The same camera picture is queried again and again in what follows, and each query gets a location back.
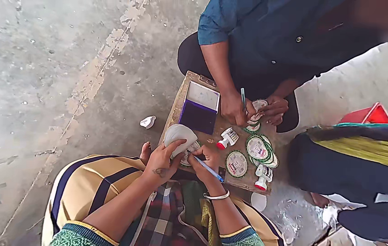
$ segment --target blue shirt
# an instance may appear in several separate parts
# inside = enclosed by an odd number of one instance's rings
[[[381,43],[376,30],[355,25],[353,0],[211,0],[198,41],[229,40],[233,77],[268,75],[302,84]]]

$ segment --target hand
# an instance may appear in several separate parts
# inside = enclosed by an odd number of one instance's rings
[[[235,89],[230,90],[229,92],[222,92],[221,114],[232,125],[238,125],[240,127],[248,126],[247,121],[256,114],[256,110],[253,107],[251,100],[247,98],[246,110],[248,111],[248,114],[244,112],[241,94]]]
[[[288,101],[271,95],[267,98],[267,102],[268,105],[259,109],[259,112],[267,116],[267,122],[270,122],[273,126],[278,126],[282,123],[282,116],[288,110]]]
[[[184,153],[176,155],[173,161],[170,162],[171,153],[181,144],[184,144],[186,139],[176,140],[165,148],[164,144],[159,145],[150,155],[147,166],[142,173],[141,178],[148,186],[157,189],[159,186],[167,182],[173,176],[180,165],[180,161],[184,157]]]
[[[208,165],[212,170],[214,170],[216,173],[219,172],[219,160],[220,160],[220,154],[218,151],[208,145],[203,145],[201,148],[199,148],[196,151],[193,151],[188,156],[188,163],[191,164],[191,166],[194,168],[195,173],[197,177],[206,185],[214,184],[216,182],[219,183],[218,179],[214,177],[205,167],[203,167],[196,158],[194,158],[193,155],[199,155],[204,154],[206,157],[206,165]]]

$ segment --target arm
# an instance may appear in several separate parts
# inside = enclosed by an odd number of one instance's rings
[[[117,245],[127,228],[140,212],[142,205],[159,186],[167,182],[176,172],[183,153],[172,162],[172,152],[186,139],[163,144],[153,151],[141,177],[132,182],[114,199],[88,215],[82,222],[67,223],[55,235],[50,246],[64,246],[71,243],[77,246]]]
[[[83,222],[114,240],[120,240],[152,192],[176,172],[184,154],[177,155],[173,164],[170,164],[169,158],[171,153],[185,142],[186,139],[181,139],[172,142],[167,148],[163,144],[156,148],[141,177],[114,199],[91,213]]]
[[[193,154],[204,154],[206,157],[205,163],[218,172],[219,153],[212,148],[209,148],[207,145],[203,145],[200,149],[192,152],[192,154],[188,156],[188,162],[196,171],[197,177],[205,184],[210,196],[216,197],[226,194],[223,185],[193,157]],[[212,204],[214,206],[215,218],[223,244],[264,245],[252,227],[247,224],[246,220],[229,197],[221,200],[213,200]]]
[[[288,101],[286,96],[293,93],[293,91],[301,86],[296,79],[287,79],[282,81],[276,90],[267,98],[268,105],[261,108],[259,111],[267,116],[267,122],[273,126],[278,126],[282,123],[282,116],[288,110]]]
[[[229,70],[228,41],[201,46],[206,65],[208,66],[214,81],[220,88],[221,115],[232,125],[247,126],[247,121],[256,114],[252,102],[246,98],[244,112],[241,94],[236,90]]]
[[[251,10],[255,4],[239,1],[211,0],[200,16],[198,40],[209,71],[220,88],[221,114],[231,124],[245,127],[256,113],[252,102],[246,99],[248,115],[243,111],[241,94],[235,88],[229,69],[228,34],[237,24],[238,17]]]

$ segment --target hand tattoo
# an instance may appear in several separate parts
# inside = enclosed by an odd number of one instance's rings
[[[162,168],[162,167],[153,170],[153,173],[159,175],[159,177],[161,178],[164,178],[167,172],[168,172],[168,168]]]

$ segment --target silver bangle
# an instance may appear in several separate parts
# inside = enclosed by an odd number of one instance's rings
[[[230,192],[229,192],[229,191],[227,191],[226,194],[221,195],[221,196],[218,196],[218,197],[210,197],[210,196],[208,196],[207,193],[203,193],[203,196],[204,196],[206,199],[209,199],[209,200],[221,200],[221,199],[227,198],[229,195],[230,195]]]

